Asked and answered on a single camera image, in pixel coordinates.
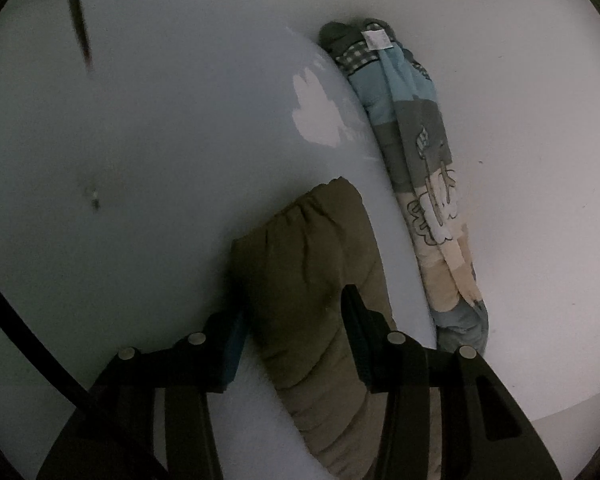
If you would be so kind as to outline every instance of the brown fabric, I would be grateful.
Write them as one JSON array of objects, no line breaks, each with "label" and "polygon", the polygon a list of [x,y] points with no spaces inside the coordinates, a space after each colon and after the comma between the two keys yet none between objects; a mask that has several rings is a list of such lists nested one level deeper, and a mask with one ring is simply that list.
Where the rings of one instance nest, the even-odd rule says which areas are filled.
[{"label": "brown fabric", "polygon": [[358,379],[340,293],[358,286],[392,328],[376,239],[344,178],[315,187],[236,240],[232,272],[253,309],[260,355],[309,449],[337,478],[360,480],[378,453],[385,394]]}]

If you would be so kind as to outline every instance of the white clothing tag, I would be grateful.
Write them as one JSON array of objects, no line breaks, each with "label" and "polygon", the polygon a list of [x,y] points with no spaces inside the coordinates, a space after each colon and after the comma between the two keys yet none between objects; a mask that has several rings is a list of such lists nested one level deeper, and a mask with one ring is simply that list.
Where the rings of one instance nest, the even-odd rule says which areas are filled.
[{"label": "white clothing tag", "polygon": [[393,47],[384,28],[380,30],[363,30],[362,35],[365,37],[366,46],[369,47],[369,50],[383,50]]}]

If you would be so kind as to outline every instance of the multicolored garment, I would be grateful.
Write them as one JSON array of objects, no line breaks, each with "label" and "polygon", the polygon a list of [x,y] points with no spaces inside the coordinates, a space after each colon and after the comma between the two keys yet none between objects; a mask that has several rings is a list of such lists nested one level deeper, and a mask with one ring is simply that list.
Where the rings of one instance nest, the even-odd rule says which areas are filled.
[{"label": "multicolored garment", "polygon": [[[384,30],[389,48],[370,48],[363,32]],[[438,347],[469,344],[483,353],[488,316],[475,281],[466,224],[435,86],[380,20],[331,22],[320,46],[336,62],[368,113],[411,234]]]}]

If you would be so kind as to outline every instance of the silver rivet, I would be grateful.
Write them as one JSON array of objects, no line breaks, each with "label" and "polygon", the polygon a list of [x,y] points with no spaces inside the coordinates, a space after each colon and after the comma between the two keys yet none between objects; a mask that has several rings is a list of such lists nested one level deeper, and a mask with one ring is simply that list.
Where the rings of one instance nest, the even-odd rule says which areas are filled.
[{"label": "silver rivet", "polygon": [[206,335],[204,332],[194,332],[193,334],[189,334],[187,341],[192,345],[202,345],[206,341]]},{"label": "silver rivet", "polygon": [[131,346],[129,346],[128,348],[123,348],[118,352],[118,357],[123,361],[128,361],[134,355],[136,355],[136,351],[133,348],[131,348]]},{"label": "silver rivet", "polygon": [[469,345],[464,345],[460,347],[460,355],[465,359],[473,359],[478,355],[478,352],[475,351],[475,348]]},{"label": "silver rivet", "polygon": [[407,341],[407,336],[405,336],[402,332],[393,331],[389,332],[386,335],[386,340],[392,345],[401,345],[405,341]]}]

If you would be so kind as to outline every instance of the gingham trim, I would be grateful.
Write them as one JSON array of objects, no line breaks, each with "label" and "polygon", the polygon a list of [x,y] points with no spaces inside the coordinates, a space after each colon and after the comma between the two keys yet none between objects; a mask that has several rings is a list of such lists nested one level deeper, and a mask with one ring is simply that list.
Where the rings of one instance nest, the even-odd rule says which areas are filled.
[{"label": "gingham trim", "polygon": [[366,46],[366,41],[359,41],[345,50],[342,56],[336,57],[335,62],[349,76],[356,70],[378,59],[380,59],[378,54],[376,54],[375,50],[369,50],[369,47]]}]

